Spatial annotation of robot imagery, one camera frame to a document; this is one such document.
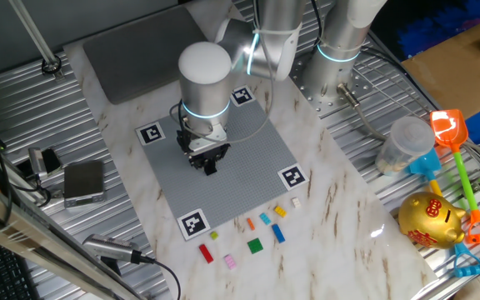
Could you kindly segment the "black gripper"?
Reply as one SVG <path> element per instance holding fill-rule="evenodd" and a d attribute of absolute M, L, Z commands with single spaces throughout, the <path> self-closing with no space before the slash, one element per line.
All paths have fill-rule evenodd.
<path fill-rule="evenodd" d="M 229 144 L 224 143 L 219 146 L 213 147 L 211 149 L 205 150 L 199 154 L 195 152 L 190 152 L 188 155 L 188 160 L 191 165 L 196 168 L 203 168 L 205 165 L 205 160 L 217 161 L 217 164 L 223 164 L 228 160 L 228 155 L 226 155 L 229 149 Z"/>

